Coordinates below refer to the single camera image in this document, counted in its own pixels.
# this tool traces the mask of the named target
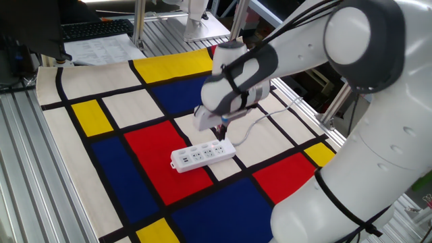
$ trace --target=red square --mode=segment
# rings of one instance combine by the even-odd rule
[[[186,144],[169,121],[129,132],[125,137],[166,205],[213,184],[203,168],[178,173],[171,167],[171,152]]]
[[[253,176],[270,199],[277,204],[295,193],[312,176],[315,167],[301,153],[272,164]]]

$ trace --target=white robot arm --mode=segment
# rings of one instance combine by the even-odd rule
[[[432,166],[432,3],[345,0],[336,4],[306,0],[260,49],[246,52],[238,43],[219,46],[213,75],[201,90],[203,105],[196,108],[195,126],[199,130],[219,126],[223,139],[230,120],[246,115],[268,95],[269,79],[326,61],[346,77],[354,92],[373,93],[371,105],[339,153],[275,206],[272,242],[345,240],[359,225],[336,206],[334,198],[366,222]],[[318,11],[313,21],[301,22],[303,16]],[[374,225],[386,223],[392,216],[388,212]]]

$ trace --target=keyboard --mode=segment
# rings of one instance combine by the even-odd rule
[[[134,33],[134,25],[129,20],[65,24],[61,27],[63,28],[63,41],[65,43],[118,34],[129,34],[129,36],[132,36]]]

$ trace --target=white power strip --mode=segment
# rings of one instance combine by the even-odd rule
[[[177,169],[178,173],[183,173],[232,158],[234,155],[236,149],[228,138],[222,141],[214,140],[173,151],[171,167]]]

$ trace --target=blue square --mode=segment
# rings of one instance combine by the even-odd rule
[[[92,148],[130,223],[159,210],[118,137],[96,142]]]
[[[271,207],[249,179],[172,214],[188,243],[264,243],[272,239]]]
[[[207,77],[173,82],[151,90],[168,113],[175,114],[201,105],[201,88]]]

